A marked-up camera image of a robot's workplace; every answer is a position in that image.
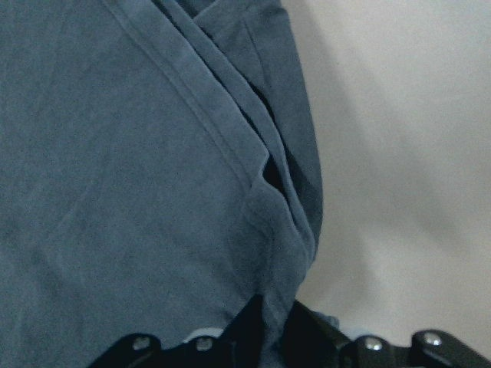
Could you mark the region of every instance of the screw head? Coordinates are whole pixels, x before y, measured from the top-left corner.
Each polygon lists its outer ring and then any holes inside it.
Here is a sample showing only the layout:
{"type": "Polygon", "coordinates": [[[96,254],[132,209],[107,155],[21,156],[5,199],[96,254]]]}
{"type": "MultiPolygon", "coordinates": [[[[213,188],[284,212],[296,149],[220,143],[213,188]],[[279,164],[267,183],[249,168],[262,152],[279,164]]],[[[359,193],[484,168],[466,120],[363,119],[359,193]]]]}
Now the screw head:
{"type": "Polygon", "coordinates": [[[442,339],[436,333],[426,332],[423,336],[424,342],[429,345],[433,345],[434,347],[439,347],[442,344],[442,339]]]}
{"type": "Polygon", "coordinates": [[[133,350],[143,350],[150,346],[150,338],[148,336],[139,336],[133,341],[133,350]]]}
{"type": "Polygon", "coordinates": [[[382,350],[382,347],[384,346],[382,344],[382,342],[377,339],[376,337],[367,337],[365,339],[365,346],[367,347],[367,349],[369,350],[375,350],[375,351],[379,351],[379,350],[382,350]]]}
{"type": "Polygon", "coordinates": [[[208,351],[213,347],[213,339],[211,337],[200,337],[196,340],[196,350],[199,352],[208,351]]]}

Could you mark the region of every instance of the garment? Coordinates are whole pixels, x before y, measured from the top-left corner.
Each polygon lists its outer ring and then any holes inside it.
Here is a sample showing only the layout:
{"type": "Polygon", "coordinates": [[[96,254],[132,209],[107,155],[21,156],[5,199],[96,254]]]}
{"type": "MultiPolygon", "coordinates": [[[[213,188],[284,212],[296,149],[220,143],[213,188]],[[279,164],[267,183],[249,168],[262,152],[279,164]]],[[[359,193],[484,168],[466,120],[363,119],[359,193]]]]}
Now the garment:
{"type": "MultiPolygon", "coordinates": [[[[278,2],[239,3],[288,21],[278,2]]],[[[202,32],[212,7],[239,8],[160,5],[0,4],[1,367],[84,367],[132,332],[173,347],[254,294],[262,366],[282,366],[321,215],[305,205],[321,200],[305,197],[315,140],[295,140],[312,131],[305,90],[308,117],[281,118],[275,84],[231,61],[250,40],[224,51],[202,32]]]]}

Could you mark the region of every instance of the gray-blue cloth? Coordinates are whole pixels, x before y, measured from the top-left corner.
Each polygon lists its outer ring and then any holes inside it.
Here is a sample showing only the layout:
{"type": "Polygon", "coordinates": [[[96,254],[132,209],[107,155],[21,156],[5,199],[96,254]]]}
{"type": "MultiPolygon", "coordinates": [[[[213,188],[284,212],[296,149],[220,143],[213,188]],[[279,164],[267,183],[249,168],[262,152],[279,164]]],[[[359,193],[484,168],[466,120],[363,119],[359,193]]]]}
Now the gray-blue cloth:
{"type": "Polygon", "coordinates": [[[281,84],[234,62],[260,54],[250,39],[222,48],[209,25],[288,17],[167,1],[0,3],[0,367],[85,367],[132,332],[173,347],[254,294],[261,365],[282,366],[321,218],[305,88],[293,43],[282,107],[281,84]]]}

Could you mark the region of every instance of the blue fabric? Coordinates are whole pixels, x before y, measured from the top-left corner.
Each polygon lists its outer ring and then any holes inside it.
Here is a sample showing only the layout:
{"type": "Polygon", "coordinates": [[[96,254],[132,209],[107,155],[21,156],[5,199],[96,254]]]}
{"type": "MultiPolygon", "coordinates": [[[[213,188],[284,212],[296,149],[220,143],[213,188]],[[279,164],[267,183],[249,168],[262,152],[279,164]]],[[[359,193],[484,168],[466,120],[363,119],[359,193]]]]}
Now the blue fabric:
{"type": "Polygon", "coordinates": [[[85,367],[133,332],[173,347],[257,293],[262,366],[282,366],[321,218],[315,139],[295,138],[313,132],[305,88],[285,102],[306,118],[281,118],[278,85],[254,85],[205,20],[288,19],[278,2],[161,5],[0,4],[1,367],[85,367]]]}

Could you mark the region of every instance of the screw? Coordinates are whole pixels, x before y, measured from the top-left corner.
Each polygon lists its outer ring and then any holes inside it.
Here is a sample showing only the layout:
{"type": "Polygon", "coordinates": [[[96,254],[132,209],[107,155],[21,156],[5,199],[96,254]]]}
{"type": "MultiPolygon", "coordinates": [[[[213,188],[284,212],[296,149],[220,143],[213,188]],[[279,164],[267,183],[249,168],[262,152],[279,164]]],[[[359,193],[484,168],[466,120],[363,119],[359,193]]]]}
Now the screw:
{"type": "Polygon", "coordinates": [[[442,339],[436,333],[426,332],[423,336],[424,342],[429,345],[433,345],[434,347],[439,347],[442,344],[442,339]]]}
{"type": "Polygon", "coordinates": [[[139,336],[133,342],[133,350],[143,350],[150,346],[150,338],[148,336],[139,336]]]}
{"type": "Polygon", "coordinates": [[[208,351],[213,347],[213,339],[211,337],[200,337],[196,340],[196,350],[203,352],[208,351]]]}
{"type": "Polygon", "coordinates": [[[382,350],[382,342],[375,337],[367,337],[365,339],[365,346],[369,350],[379,351],[382,350]]]}

